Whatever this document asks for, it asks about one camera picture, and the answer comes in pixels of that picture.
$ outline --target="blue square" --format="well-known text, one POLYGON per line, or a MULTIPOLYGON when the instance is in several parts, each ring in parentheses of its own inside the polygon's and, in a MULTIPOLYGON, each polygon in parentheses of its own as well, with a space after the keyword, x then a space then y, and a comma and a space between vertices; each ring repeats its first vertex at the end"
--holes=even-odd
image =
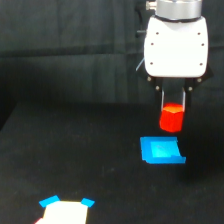
POLYGON ((151 164, 182 164, 176 137, 142 137, 142 159, 151 164))

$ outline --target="blue paper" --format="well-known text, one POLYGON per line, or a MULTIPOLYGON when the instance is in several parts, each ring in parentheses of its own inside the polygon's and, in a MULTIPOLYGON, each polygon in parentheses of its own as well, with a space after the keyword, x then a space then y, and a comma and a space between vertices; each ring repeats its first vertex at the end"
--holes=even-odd
POLYGON ((87 198, 83 198, 82 201, 81 201, 81 203, 83 205, 86 205, 86 206, 88 206, 90 208, 90 207, 93 206, 93 204, 95 203, 95 201, 89 200, 87 198))
POLYGON ((183 164, 176 137, 142 137, 142 160, 151 164, 183 164))
POLYGON ((50 205, 50 204, 52 204, 52 203, 54 203, 54 202, 56 202, 56 201, 60 201, 60 199, 58 198, 57 195, 55 195, 55 196, 53 196, 53 197, 50 197, 50 198, 47 198, 47 199, 45 199, 45 200, 43 200, 43 201, 40 201, 39 204, 40 204, 43 208, 45 208, 45 207, 47 207, 48 205, 50 205))

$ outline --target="black background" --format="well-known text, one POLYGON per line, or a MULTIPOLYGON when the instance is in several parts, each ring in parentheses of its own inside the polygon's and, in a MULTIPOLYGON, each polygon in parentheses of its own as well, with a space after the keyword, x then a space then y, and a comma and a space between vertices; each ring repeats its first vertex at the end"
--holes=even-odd
POLYGON ((0 1, 0 223, 33 223, 55 194, 95 200, 87 224, 223 223, 224 3, 203 1, 215 76, 177 134, 186 165, 159 166, 141 160, 140 137, 169 134, 135 72, 135 3, 0 1))

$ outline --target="white robot body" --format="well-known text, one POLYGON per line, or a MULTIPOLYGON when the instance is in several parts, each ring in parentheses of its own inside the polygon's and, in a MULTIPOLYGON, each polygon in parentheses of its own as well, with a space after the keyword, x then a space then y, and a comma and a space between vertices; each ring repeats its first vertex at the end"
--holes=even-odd
POLYGON ((204 17, 193 22, 166 22, 152 16, 144 44, 145 68, 153 77, 198 78, 208 60, 204 17))

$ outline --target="red block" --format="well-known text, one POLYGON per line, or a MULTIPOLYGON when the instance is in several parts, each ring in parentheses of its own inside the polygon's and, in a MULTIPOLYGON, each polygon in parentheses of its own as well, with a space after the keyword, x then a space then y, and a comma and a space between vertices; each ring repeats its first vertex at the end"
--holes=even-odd
POLYGON ((182 130, 184 108, 180 104, 167 103, 163 107, 160 117, 160 128, 167 132, 179 132, 182 130))

